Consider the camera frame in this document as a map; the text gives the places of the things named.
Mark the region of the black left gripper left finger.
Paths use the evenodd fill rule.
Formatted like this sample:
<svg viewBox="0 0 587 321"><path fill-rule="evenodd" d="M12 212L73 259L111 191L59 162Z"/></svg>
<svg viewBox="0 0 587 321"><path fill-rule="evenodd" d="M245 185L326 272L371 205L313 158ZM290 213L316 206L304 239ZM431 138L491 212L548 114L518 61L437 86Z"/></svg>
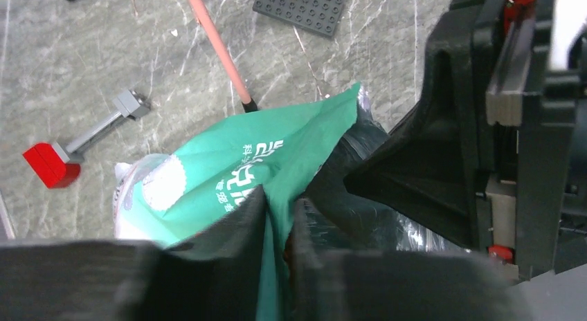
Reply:
<svg viewBox="0 0 587 321"><path fill-rule="evenodd" d="M262 187L204 231L148 241L1 245L2 320L254 320L268 205Z"/></svg>

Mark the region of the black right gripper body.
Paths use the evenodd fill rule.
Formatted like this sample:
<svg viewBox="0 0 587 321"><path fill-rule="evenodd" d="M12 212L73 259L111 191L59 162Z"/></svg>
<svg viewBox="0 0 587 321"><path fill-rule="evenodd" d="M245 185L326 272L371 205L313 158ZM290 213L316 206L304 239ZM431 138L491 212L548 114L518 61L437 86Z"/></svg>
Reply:
<svg viewBox="0 0 587 321"><path fill-rule="evenodd" d="M463 246L529 280L555 267L562 214L586 200L586 50L578 0L452 0L426 45L424 108L450 119Z"/></svg>

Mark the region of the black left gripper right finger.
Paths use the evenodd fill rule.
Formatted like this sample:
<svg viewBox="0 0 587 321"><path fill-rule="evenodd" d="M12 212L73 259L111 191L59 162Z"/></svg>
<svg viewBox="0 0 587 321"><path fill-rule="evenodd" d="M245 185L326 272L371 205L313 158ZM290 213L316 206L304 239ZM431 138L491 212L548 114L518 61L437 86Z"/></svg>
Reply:
<svg viewBox="0 0 587 321"><path fill-rule="evenodd" d="M494 262L466 253L318 249L308 199L292 232L295 320L531 320Z"/></svg>

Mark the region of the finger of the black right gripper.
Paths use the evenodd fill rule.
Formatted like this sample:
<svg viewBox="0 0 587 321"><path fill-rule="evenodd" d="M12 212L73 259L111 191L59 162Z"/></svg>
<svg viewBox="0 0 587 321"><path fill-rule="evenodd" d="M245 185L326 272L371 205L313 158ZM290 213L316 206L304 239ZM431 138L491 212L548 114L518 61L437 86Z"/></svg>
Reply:
<svg viewBox="0 0 587 321"><path fill-rule="evenodd" d="M347 190L393 209L463 247L479 247L473 182L478 164L471 62L426 56L419 102L387 141L348 174Z"/></svg>

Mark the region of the green pet food bag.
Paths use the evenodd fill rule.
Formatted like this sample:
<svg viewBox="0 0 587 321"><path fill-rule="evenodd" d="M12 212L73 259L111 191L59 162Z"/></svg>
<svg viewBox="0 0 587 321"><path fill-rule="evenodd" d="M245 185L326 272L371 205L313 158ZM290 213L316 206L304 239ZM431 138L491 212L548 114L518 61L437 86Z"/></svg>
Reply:
<svg viewBox="0 0 587 321"><path fill-rule="evenodd" d="M225 118L172 154L116 165L115 236L173 246L236 210L261 185L270 209L256 318L291 320L293 291L281 254L301 196L311 201L305 212L319 248L456 249L392 208L345 189L347 173L387 138L361 84L320 102Z"/></svg>

